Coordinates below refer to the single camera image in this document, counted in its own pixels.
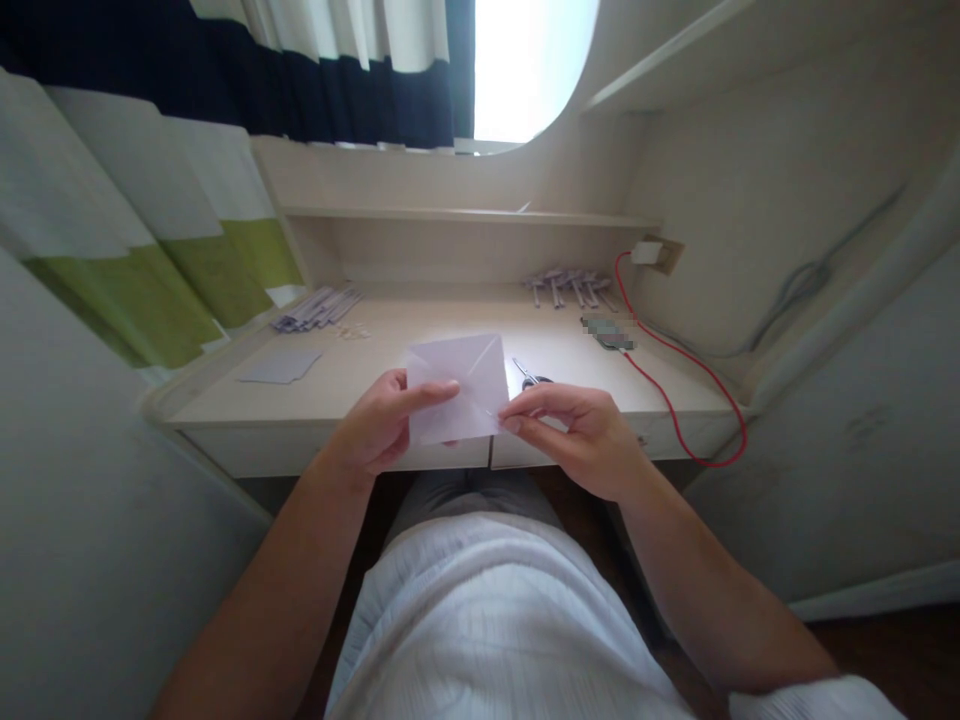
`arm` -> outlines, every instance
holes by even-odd
[[[384,374],[310,464],[233,592],[167,680],[152,717],[294,715],[333,618],[376,476],[410,443],[407,418],[456,383]]]
[[[544,415],[567,432],[540,422]],[[657,606],[712,685],[760,694],[839,675],[803,623],[737,564],[644,455],[610,395],[544,383],[501,419],[583,488],[618,503]]]

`scissors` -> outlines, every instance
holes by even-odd
[[[531,375],[516,358],[513,359],[513,364],[520,368],[520,372],[523,373],[523,385],[520,386],[521,390],[526,390],[527,388],[533,387],[534,385],[539,385],[542,382],[553,382],[553,380],[550,378],[545,378],[543,375]]]

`navy blue curtain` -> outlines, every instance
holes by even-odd
[[[476,97],[477,9],[475,0],[446,0],[447,45],[450,48],[450,97],[453,134],[473,137]]]
[[[0,0],[3,45],[5,68],[42,84],[141,98],[251,135],[453,146],[449,63],[401,73],[389,57],[364,70],[352,57],[276,51],[241,23],[198,18],[189,0]]]

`gray cable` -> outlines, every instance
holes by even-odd
[[[812,298],[814,295],[823,290],[826,284],[830,282],[830,278],[833,275],[833,272],[829,267],[829,262],[833,259],[833,256],[846,247],[851,240],[862,233],[870,223],[893,207],[897,200],[900,199],[905,187],[906,185],[901,185],[899,188],[897,188],[883,202],[877,205],[869,215],[857,223],[852,230],[840,238],[840,240],[836,242],[829,250],[827,250],[827,252],[824,253],[819,260],[812,260],[811,262],[804,263],[800,267],[793,270],[780,286],[780,290],[777,293],[777,299],[764,315],[756,330],[754,330],[753,333],[751,333],[750,336],[743,342],[743,344],[741,344],[736,350],[726,353],[708,352],[697,347],[689,340],[682,338],[679,335],[675,335],[669,330],[659,327],[655,323],[649,322],[648,320],[643,320],[643,323],[652,330],[655,330],[661,335],[670,338],[674,342],[685,347],[687,350],[690,350],[691,352],[694,352],[704,358],[710,358],[713,360],[728,360],[730,358],[737,357],[738,355],[755,351],[763,341],[764,336],[770,331],[770,328],[772,328],[780,318],[786,315],[786,313],[792,307],[800,302],[803,302],[804,300]]]

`white paper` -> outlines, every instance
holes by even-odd
[[[315,347],[274,343],[266,357],[237,380],[288,385],[306,375],[322,354],[323,351]]]
[[[500,432],[497,413],[510,400],[510,391],[499,335],[474,335],[409,348],[408,387],[445,380],[459,382],[460,394],[410,416],[411,445],[433,445]]]

